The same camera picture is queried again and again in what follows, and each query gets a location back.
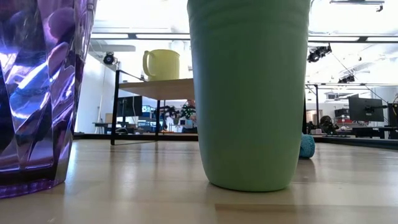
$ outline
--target white wall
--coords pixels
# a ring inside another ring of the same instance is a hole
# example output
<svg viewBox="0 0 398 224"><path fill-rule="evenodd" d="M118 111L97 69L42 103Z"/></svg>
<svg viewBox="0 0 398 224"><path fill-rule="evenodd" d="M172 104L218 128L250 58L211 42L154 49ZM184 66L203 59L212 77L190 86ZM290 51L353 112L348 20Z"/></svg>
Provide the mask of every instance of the white wall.
<svg viewBox="0 0 398 224"><path fill-rule="evenodd" d="M305 105L307 110L316 110L317 104L316 103L307 103ZM319 103L319 110L322 110L323 116L329 116L332 119L335 118L335 110L348 108L348 102L337 101L332 103Z"/></svg>
<svg viewBox="0 0 398 224"><path fill-rule="evenodd" d="M101 117L112 113L114 92L114 72L106 68L91 55L87 55L83 81L80 90L80 100L77 112L76 131L93 134L100 110L101 96L103 104Z"/></svg>

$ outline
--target black monitor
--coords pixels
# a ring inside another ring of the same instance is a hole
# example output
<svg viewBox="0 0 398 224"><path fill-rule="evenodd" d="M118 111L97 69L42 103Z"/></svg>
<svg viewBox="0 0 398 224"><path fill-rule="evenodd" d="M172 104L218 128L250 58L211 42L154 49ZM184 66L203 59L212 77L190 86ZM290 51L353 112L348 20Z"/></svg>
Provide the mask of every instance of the black monitor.
<svg viewBox="0 0 398 224"><path fill-rule="evenodd" d="M118 117L142 116L142 96L118 99Z"/></svg>
<svg viewBox="0 0 398 224"><path fill-rule="evenodd" d="M349 116L349 109L343 108L343 109L335 110L336 118L342 118L342 117L346 117L346 116Z"/></svg>
<svg viewBox="0 0 398 224"><path fill-rule="evenodd" d="M353 121L384 121L383 102L378 99L349 97L349 118Z"/></svg>

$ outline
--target purple faceted glass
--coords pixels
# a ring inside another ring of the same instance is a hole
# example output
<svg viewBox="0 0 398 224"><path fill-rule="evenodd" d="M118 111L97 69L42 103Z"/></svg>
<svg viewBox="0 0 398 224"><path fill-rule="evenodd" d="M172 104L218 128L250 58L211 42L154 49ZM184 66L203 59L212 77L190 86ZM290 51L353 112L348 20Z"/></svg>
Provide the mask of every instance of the purple faceted glass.
<svg viewBox="0 0 398 224"><path fill-rule="evenodd" d="M0 198L66 178L95 7L0 1Z"/></svg>

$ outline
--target light fixture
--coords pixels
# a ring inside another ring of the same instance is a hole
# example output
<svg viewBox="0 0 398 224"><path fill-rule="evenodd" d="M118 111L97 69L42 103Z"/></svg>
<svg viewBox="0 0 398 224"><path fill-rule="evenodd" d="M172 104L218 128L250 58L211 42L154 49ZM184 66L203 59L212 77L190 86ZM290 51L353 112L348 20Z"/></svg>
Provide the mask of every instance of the light fixture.
<svg viewBox="0 0 398 224"><path fill-rule="evenodd" d="M310 54L308 55L307 61L309 63L312 62L317 62L321 58L326 57L327 54L330 54L331 47L330 44L327 47L315 47L315 48L310 48Z"/></svg>
<svg viewBox="0 0 398 224"><path fill-rule="evenodd" d="M306 83L306 85L319 85L319 86L398 86L398 83Z"/></svg>
<svg viewBox="0 0 398 224"><path fill-rule="evenodd" d="M114 52L107 52L103 62L105 65L114 65L118 62L118 59L114 56Z"/></svg>
<svg viewBox="0 0 398 224"><path fill-rule="evenodd" d="M128 39L129 34L92 34L92 39Z"/></svg>
<svg viewBox="0 0 398 224"><path fill-rule="evenodd" d="M398 37L368 37L367 42L398 42Z"/></svg>
<svg viewBox="0 0 398 224"><path fill-rule="evenodd" d="M327 36L313 36L308 37L309 42L356 42L359 37L327 37Z"/></svg>
<svg viewBox="0 0 398 224"><path fill-rule="evenodd" d="M355 82L355 76L354 76L354 75L347 75L347 76L345 76L345 77L343 77L343 78L340 78L340 79L338 80L338 83L345 83L345 84L347 84L347 83L352 83L352 82Z"/></svg>
<svg viewBox="0 0 398 224"><path fill-rule="evenodd" d="M369 5L380 5L384 4L385 1L374 1L374 0L331 0L330 4L369 4Z"/></svg>
<svg viewBox="0 0 398 224"><path fill-rule="evenodd" d="M136 34L137 39L177 39L190 40L189 34Z"/></svg>

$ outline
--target table surface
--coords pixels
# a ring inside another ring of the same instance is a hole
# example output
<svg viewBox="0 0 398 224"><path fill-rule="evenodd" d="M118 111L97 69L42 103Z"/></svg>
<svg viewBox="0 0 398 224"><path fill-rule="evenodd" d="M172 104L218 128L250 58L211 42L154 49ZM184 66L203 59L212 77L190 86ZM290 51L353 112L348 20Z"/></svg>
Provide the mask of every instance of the table surface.
<svg viewBox="0 0 398 224"><path fill-rule="evenodd" d="M195 99L193 79L164 80L138 83L121 83L120 90L146 96L155 100Z"/></svg>
<svg viewBox="0 0 398 224"><path fill-rule="evenodd" d="M398 129L398 127L357 127L353 129L388 129L388 130L395 130Z"/></svg>
<svg viewBox="0 0 398 224"><path fill-rule="evenodd" d="M197 142L139 143L73 141L66 183L1 200L1 223L397 223L397 151L317 143L286 189L244 193L208 182Z"/></svg>

